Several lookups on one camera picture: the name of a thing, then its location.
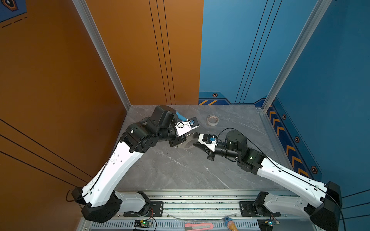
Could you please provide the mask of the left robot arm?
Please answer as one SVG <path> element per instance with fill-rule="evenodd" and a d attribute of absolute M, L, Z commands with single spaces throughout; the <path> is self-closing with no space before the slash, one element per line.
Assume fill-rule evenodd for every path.
<path fill-rule="evenodd" d="M 186 141 L 186 134 L 199 126 L 197 119 L 186 119 L 167 105 L 158 105 L 151 116 L 133 123 L 121 135 L 109 160 L 84 187 L 71 195 L 88 221 L 104 223 L 118 213 L 151 215 L 151 200 L 142 192 L 120 193 L 115 188 L 132 165 L 158 142 L 171 147 Z"/>

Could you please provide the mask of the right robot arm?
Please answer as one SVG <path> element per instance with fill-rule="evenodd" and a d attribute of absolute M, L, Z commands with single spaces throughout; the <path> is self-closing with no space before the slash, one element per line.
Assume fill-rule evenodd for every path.
<path fill-rule="evenodd" d="M 248 146 L 250 140 L 238 130 L 229 131 L 224 141 L 214 134 L 197 134 L 194 146 L 203 150 L 209 160 L 216 155 L 233 158 L 244 171 L 269 179 L 287 190 L 292 196 L 278 196 L 260 192 L 253 203 L 258 216 L 272 217 L 281 213 L 309 218 L 325 231 L 339 230 L 342 218 L 340 186 L 334 182 L 323 183 L 303 176 L 272 160 L 260 149 Z"/>

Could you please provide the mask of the blue toy microphone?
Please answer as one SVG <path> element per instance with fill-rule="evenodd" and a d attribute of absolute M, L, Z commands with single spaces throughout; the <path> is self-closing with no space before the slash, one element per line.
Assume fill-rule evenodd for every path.
<path fill-rule="evenodd" d="M 184 117 L 183 115 L 181 115 L 179 112 L 177 112 L 176 114 L 178 116 L 179 121 L 181 121 L 181 122 L 188 121 L 188 119 L 186 117 Z"/>

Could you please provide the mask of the masking tape roll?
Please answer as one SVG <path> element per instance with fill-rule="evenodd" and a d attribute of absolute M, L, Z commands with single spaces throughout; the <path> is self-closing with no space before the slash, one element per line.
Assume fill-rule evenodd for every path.
<path fill-rule="evenodd" d="M 207 123 L 210 126 L 217 126 L 219 123 L 219 117 L 216 115 L 207 116 Z"/>

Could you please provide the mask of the toy ice cream cone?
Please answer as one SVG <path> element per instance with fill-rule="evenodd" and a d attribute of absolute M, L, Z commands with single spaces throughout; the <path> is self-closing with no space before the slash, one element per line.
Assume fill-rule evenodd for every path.
<path fill-rule="evenodd" d="M 238 228 L 230 217 L 225 217 L 224 218 L 225 226 L 230 230 L 230 231 L 238 231 Z"/>

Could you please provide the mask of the pink utility knife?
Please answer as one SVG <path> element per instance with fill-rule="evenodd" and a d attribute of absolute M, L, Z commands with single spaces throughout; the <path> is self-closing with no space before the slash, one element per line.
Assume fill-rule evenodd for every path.
<path fill-rule="evenodd" d="M 213 228 L 214 225 L 212 223 L 197 223 L 197 224 L 186 223 L 184 225 L 185 231 L 206 231 L 212 230 Z"/>

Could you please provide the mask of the right circuit board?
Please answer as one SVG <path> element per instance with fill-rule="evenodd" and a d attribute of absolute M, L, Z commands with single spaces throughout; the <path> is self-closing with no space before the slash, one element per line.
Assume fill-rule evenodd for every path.
<path fill-rule="evenodd" d="M 279 221 L 270 219 L 258 219 L 258 227 L 261 231 L 273 231 L 276 225 L 279 225 Z"/>

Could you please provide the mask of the circuit board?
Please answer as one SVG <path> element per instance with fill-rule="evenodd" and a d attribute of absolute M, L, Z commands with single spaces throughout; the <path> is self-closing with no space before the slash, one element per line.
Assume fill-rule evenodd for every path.
<path fill-rule="evenodd" d="M 134 231 L 149 231 L 153 228 L 153 221 L 149 220 L 138 220 L 136 219 L 133 224 Z"/>
<path fill-rule="evenodd" d="M 276 225 L 279 225 L 279 221 L 270 219 L 258 219 L 258 227 L 261 231 L 273 231 Z"/>

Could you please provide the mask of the left circuit board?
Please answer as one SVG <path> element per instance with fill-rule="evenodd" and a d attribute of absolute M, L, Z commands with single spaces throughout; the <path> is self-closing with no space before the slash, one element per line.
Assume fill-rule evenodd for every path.
<path fill-rule="evenodd" d="M 153 228 L 153 221 L 149 220 L 138 220 L 136 219 L 133 224 L 134 231 L 149 231 Z"/>

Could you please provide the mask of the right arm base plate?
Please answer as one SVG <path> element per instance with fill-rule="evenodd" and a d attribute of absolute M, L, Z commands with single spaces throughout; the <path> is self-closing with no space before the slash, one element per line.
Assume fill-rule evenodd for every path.
<path fill-rule="evenodd" d="M 280 217 L 281 213 L 270 212 L 263 204 L 255 205 L 252 201 L 240 201 L 240 212 L 242 217 Z"/>

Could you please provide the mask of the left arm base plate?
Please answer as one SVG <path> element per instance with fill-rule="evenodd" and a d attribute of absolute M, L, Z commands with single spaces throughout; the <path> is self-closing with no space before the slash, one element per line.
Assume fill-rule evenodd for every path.
<path fill-rule="evenodd" d="M 162 217 L 163 215 L 163 201 L 154 201 L 150 205 L 145 205 L 139 212 L 124 212 L 124 217 L 138 218 L 138 217 Z"/>

